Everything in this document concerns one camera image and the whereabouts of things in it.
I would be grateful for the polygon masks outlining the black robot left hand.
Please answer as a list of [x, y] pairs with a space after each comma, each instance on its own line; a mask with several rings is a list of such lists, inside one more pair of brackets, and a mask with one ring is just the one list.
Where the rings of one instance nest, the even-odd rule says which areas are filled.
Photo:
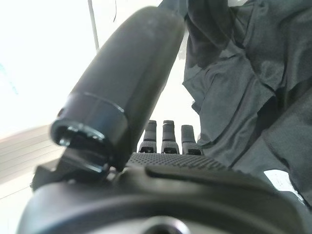
[[206, 156], [137, 153], [184, 34], [157, 7], [131, 15], [85, 70], [56, 120], [65, 148], [36, 168], [19, 234], [304, 234], [280, 191]]

